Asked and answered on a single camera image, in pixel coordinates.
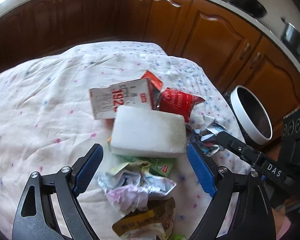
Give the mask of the right hand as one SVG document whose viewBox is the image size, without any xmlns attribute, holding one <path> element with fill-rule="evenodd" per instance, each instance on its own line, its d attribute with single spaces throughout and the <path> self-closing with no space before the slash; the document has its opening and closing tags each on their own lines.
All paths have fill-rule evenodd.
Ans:
<svg viewBox="0 0 300 240">
<path fill-rule="evenodd" d="M 272 209 L 272 212 L 275 222 L 276 239 L 280 239 L 290 228 L 291 222 L 286 216 L 286 208 L 284 205 Z"/>
</svg>

